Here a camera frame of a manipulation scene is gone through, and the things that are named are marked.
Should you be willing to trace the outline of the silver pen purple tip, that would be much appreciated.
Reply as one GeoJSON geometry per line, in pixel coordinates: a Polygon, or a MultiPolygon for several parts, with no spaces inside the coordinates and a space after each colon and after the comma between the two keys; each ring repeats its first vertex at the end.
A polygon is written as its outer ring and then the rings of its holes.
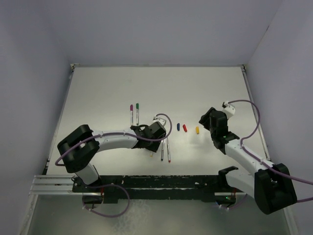
{"type": "Polygon", "coordinates": [[[134,125],[134,111],[130,110],[130,114],[131,114],[131,126],[134,125]]]}

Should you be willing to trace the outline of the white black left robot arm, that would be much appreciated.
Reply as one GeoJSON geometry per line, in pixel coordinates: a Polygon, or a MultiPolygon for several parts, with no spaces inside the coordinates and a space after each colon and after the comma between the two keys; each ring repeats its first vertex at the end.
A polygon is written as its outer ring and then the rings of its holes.
{"type": "Polygon", "coordinates": [[[161,141],[166,136],[166,129],[159,121],[151,125],[131,126],[122,131],[93,131],[87,125],[81,125],[57,145],[60,159],[57,166],[65,166],[68,173],[76,174],[84,187],[95,192],[101,181],[92,158],[101,151],[111,149],[147,149],[157,152],[161,141]]]}

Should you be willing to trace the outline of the silver pen green tip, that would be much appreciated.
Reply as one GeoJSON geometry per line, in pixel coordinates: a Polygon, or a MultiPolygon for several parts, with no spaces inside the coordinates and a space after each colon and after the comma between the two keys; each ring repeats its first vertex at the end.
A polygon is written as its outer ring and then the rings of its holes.
{"type": "Polygon", "coordinates": [[[136,125],[139,125],[139,109],[136,109],[136,125]]]}

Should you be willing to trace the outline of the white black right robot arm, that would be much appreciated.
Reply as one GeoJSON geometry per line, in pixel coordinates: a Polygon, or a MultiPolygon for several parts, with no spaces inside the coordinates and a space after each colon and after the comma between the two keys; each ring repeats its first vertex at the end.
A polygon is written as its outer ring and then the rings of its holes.
{"type": "Polygon", "coordinates": [[[232,188],[241,190],[255,200],[264,214],[297,203],[289,169],[284,164],[262,159],[244,147],[240,138],[228,129],[228,119],[233,114],[234,108],[231,106],[226,106],[222,111],[211,107],[199,121],[210,132],[213,145],[246,170],[241,172],[237,167],[220,170],[218,188],[222,191],[232,188]]]}

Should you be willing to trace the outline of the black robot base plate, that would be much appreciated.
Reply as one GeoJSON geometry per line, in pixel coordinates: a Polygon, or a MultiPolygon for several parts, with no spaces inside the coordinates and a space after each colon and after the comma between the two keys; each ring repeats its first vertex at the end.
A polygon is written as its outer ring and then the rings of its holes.
{"type": "Polygon", "coordinates": [[[120,199],[133,200],[200,200],[232,206],[237,189],[220,186],[217,175],[104,175],[87,186],[73,177],[74,193],[82,193],[83,201],[116,204],[120,199]]]}

